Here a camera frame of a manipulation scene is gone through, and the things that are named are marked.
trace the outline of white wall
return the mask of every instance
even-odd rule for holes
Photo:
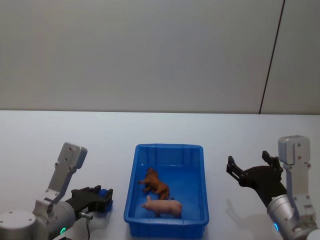
[[[320,1],[285,2],[262,113],[320,114]]]
[[[1,0],[0,109],[257,113],[279,0]]]

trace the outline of robotic arm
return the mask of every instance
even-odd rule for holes
[[[66,142],[54,165],[49,186],[35,201],[33,212],[10,211],[0,215],[0,240],[53,240],[79,218],[87,218],[88,224],[92,216],[87,213],[106,211],[113,202],[113,190],[101,189],[99,185],[73,190],[69,200],[60,201],[86,155],[86,148]]]
[[[229,156],[226,171],[240,186],[257,192],[283,239],[318,240],[320,230],[308,188],[310,141],[304,136],[281,137],[278,149],[279,158],[262,152],[269,166],[255,166],[245,171]],[[286,170],[287,189],[281,183],[283,169],[279,160]]]

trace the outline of blue bin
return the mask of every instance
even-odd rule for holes
[[[141,207],[147,195],[158,199],[151,192],[144,193],[144,184],[138,184],[149,167],[169,186],[169,197],[182,203],[181,218],[167,214],[155,217],[153,212]],[[134,237],[202,238],[209,222],[203,148],[186,144],[136,146],[123,218]]]

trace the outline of pink toy pig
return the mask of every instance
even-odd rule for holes
[[[175,218],[181,217],[182,204],[176,200],[151,200],[148,195],[146,203],[142,204],[141,207],[154,212],[156,217],[160,217],[160,214],[170,214]]]

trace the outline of white table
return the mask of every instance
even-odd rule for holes
[[[112,211],[90,224],[91,240],[131,239],[123,213],[135,146],[141,143],[203,146],[210,214],[204,239],[280,240],[255,191],[226,173],[227,159],[232,155],[242,169],[265,165],[262,150],[278,155],[279,137],[308,136],[309,190],[320,217],[320,116],[0,111],[0,133],[0,213],[33,210],[64,142],[88,149],[64,199],[72,189],[114,189]],[[79,222],[65,234],[84,240],[84,226]]]

